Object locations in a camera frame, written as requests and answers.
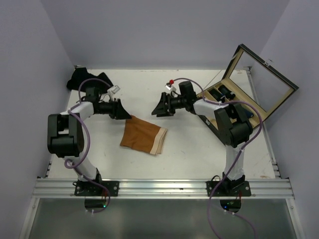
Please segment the brown underwear cream waistband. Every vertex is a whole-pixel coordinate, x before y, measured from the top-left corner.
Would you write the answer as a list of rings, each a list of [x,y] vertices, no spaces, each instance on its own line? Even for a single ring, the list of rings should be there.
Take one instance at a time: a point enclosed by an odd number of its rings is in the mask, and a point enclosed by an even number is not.
[[[162,154],[166,133],[166,128],[131,115],[131,119],[126,120],[120,146],[150,155]]]

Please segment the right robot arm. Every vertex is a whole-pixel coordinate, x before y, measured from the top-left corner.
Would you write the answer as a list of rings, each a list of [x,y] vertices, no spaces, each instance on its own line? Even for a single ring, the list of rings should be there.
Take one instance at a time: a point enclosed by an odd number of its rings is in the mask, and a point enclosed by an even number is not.
[[[166,87],[170,93],[161,94],[152,115],[170,117],[177,109],[185,109],[194,115],[213,117],[218,127],[219,139],[226,146],[226,165],[223,172],[225,179],[222,190],[226,195],[234,195],[239,191],[240,184],[245,182],[243,146],[253,131],[243,107],[238,103],[210,104],[204,98],[196,96],[190,81],[179,83],[179,94],[174,92],[175,88],[172,84],[173,81],[167,83]]]

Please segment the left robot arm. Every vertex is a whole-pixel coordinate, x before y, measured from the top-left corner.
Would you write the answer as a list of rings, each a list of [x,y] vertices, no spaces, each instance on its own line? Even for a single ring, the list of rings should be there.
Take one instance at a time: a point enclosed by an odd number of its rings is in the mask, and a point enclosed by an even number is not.
[[[109,100],[105,102],[98,88],[89,87],[74,106],[48,116],[48,151],[62,158],[64,166],[74,170],[79,181],[87,182],[86,190],[94,196],[102,193],[104,184],[100,181],[99,170],[88,159],[91,137],[84,120],[93,115],[109,115],[114,120],[131,119],[121,100],[114,97],[119,90],[117,85],[109,88],[106,92]]]

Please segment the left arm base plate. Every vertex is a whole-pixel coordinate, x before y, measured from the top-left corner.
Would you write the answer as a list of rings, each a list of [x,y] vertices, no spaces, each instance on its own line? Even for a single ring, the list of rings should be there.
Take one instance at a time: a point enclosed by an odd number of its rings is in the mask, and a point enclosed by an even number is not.
[[[119,181],[102,181],[101,185],[109,190],[108,193],[105,193],[104,189],[100,186],[97,186],[91,182],[83,182],[83,181],[75,181],[72,183],[75,186],[75,196],[102,196],[106,194],[106,196],[117,197],[118,191],[120,188]]]

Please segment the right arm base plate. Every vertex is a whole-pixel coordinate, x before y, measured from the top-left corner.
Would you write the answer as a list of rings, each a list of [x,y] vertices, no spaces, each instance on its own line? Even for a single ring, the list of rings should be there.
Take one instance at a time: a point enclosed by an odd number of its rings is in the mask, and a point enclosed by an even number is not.
[[[215,186],[219,183],[219,181],[206,181],[206,191],[207,195],[210,196],[211,192],[215,188]],[[250,197],[252,195],[250,185],[248,181],[240,184],[239,186],[232,187],[227,185],[226,181],[223,181],[221,185],[218,186],[217,189],[213,192],[213,197]]]

